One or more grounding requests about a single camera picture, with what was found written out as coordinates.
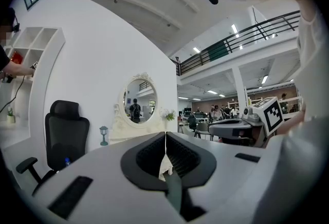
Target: black slot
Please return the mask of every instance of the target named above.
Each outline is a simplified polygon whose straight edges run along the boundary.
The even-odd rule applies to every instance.
[[[56,200],[48,207],[56,215],[67,219],[79,200],[86,192],[92,179],[89,177],[78,176],[73,182],[56,198]]]
[[[259,156],[252,156],[243,153],[238,153],[235,155],[235,157],[241,158],[243,160],[251,161],[254,163],[258,163],[258,161],[261,159]]]

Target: white pillar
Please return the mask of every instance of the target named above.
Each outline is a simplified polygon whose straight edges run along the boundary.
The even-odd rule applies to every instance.
[[[239,111],[240,111],[240,117],[243,114],[243,110],[247,107],[246,102],[246,96],[245,96],[245,90],[243,86],[243,81],[241,77],[241,72],[239,67],[233,67],[232,68],[234,80],[235,80],[235,87],[237,92],[237,99],[239,101]]]

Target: chair armrest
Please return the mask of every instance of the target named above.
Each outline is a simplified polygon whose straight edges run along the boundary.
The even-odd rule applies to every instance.
[[[28,159],[25,159],[23,162],[21,162],[18,166],[16,166],[16,171],[20,174],[24,173],[26,170],[29,170],[32,176],[35,178],[35,180],[40,183],[41,178],[35,171],[33,165],[37,162],[37,158],[30,157]]]
[[[37,162],[37,158],[30,157],[28,159],[25,159],[23,162],[21,162],[18,166],[16,166],[16,171],[20,174],[24,173],[26,170],[29,169],[29,167],[33,166]]]

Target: person's arm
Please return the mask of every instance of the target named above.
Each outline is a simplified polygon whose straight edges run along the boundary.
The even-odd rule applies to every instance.
[[[290,131],[293,127],[298,125],[300,122],[304,122],[305,111],[302,110],[294,117],[285,121],[277,130],[278,135],[284,135]]]
[[[34,74],[34,69],[31,68],[26,68],[22,66],[21,64],[16,64],[12,61],[10,61],[6,67],[3,69],[4,72],[19,76],[19,75],[33,75]]]

